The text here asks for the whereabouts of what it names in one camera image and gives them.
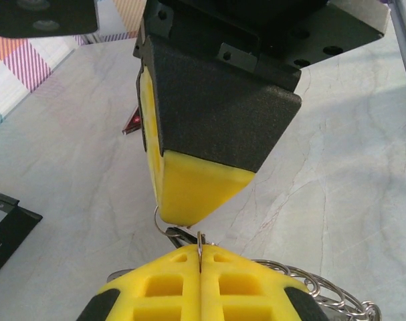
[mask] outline marble surface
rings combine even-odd
[[[132,40],[81,47],[0,126],[0,192],[44,216],[0,272],[0,321],[75,320],[106,277],[173,246],[139,132]],[[195,229],[406,320],[406,75],[392,25],[306,68],[304,103],[255,181]]]

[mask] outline metal hook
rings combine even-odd
[[[205,235],[200,231],[197,232],[197,250],[198,250],[198,264],[201,273],[201,264],[203,261],[203,245],[205,244]]]
[[[154,222],[155,222],[155,227],[160,231],[160,233],[167,237],[180,237],[181,236],[180,234],[168,234],[159,227],[159,225],[157,223],[157,213],[158,213],[158,205],[155,207],[155,211],[154,211]]]

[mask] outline yellow foam pad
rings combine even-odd
[[[120,290],[106,321],[199,321],[197,246],[171,252],[106,284]]]
[[[284,289],[306,286],[212,245],[182,247],[106,284],[120,290],[106,321],[301,321]]]
[[[298,280],[214,245],[201,270],[201,321],[301,321],[284,291],[308,292]]]
[[[255,173],[250,171],[171,150],[161,156],[153,82],[146,67],[140,77],[140,103],[148,165],[163,221],[194,225],[254,178]]]

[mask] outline yellow gripper jaw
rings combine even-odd
[[[78,321],[328,321],[306,286],[215,245],[181,247],[100,289]]]
[[[249,184],[301,99],[155,35],[139,52],[139,112],[160,217],[188,227]]]

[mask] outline checkered fabric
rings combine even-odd
[[[0,37],[0,124],[32,93],[71,51],[84,44],[81,36],[38,39]]]
[[[137,36],[146,0],[98,0],[99,35],[103,41]]]

